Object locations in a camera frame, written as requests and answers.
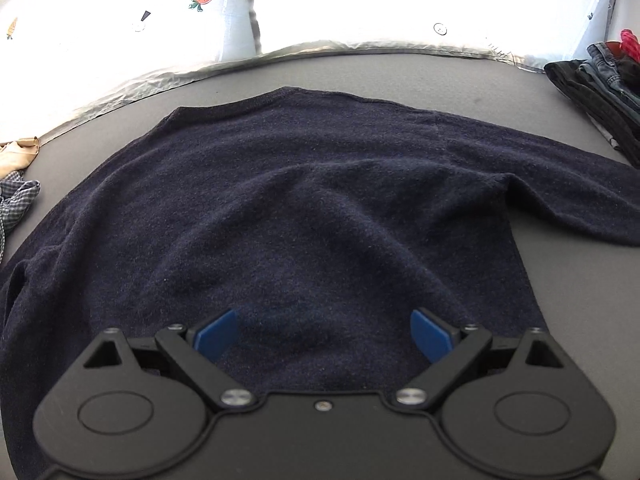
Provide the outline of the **red checked shirt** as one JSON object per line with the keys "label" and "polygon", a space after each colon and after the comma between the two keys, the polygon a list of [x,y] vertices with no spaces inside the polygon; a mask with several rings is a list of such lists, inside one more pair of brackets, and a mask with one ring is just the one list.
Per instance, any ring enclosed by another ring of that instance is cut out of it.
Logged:
{"label": "red checked shirt", "polygon": [[628,56],[634,62],[640,63],[639,39],[630,29],[623,29],[619,40],[610,40],[605,44],[616,58]]}

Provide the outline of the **grey checked crumpled shirt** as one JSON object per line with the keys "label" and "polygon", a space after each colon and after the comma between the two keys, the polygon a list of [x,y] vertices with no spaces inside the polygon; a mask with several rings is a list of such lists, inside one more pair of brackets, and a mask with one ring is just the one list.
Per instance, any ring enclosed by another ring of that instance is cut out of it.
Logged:
{"label": "grey checked crumpled shirt", "polygon": [[41,190],[38,180],[25,179],[19,171],[11,171],[1,179],[0,232],[1,259],[6,253],[6,240],[23,219]]}

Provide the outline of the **blue folded jeans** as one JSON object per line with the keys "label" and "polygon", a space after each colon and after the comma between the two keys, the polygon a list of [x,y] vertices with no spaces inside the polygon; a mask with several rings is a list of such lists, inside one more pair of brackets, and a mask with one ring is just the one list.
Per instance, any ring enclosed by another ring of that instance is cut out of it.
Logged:
{"label": "blue folded jeans", "polygon": [[590,59],[578,70],[605,99],[635,126],[639,125],[639,64],[624,55],[616,58],[604,42],[587,47]]}

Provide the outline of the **black folded garment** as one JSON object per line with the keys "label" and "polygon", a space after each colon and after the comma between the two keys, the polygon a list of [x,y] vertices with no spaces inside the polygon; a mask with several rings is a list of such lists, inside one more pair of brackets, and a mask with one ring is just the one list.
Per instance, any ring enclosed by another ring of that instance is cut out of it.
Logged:
{"label": "black folded garment", "polygon": [[550,62],[544,73],[552,84],[602,127],[631,166],[639,168],[639,107],[611,90],[586,60]]}

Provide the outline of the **white carrot print tent cloth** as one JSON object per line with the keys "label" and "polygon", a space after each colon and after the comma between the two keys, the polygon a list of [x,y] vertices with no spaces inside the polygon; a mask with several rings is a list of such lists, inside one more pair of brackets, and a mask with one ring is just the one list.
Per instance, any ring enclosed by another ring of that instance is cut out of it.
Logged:
{"label": "white carrot print tent cloth", "polygon": [[49,141],[235,65],[416,51],[538,70],[639,27],[639,0],[1,0],[1,137]]}

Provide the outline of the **navy blue knit sweater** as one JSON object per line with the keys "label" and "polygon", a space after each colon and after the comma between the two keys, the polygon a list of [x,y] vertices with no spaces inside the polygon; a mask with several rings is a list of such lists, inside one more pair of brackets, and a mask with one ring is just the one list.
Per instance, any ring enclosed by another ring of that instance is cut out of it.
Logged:
{"label": "navy blue knit sweater", "polygon": [[41,399],[107,327],[144,337],[225,310],[221,367],[255,392],[390,391],[424,369],[409,318],[502,336],[544,324],[521,211],[639,241],[639,174],[431,110],[283,88],[180,107],[69,192],[1,273],[1,413],[18,478],[47,463]]}

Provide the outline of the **beige crumpled garment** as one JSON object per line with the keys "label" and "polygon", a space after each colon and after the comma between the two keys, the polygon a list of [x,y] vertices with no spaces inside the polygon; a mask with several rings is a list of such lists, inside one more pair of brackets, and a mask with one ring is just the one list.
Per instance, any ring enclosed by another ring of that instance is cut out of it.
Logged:
{"label": "beige crumpled garment", "polygon": [[1,144],[0,178],[13,171],[25,170],[37,157],[40,142],[37,138],[26,138]]}

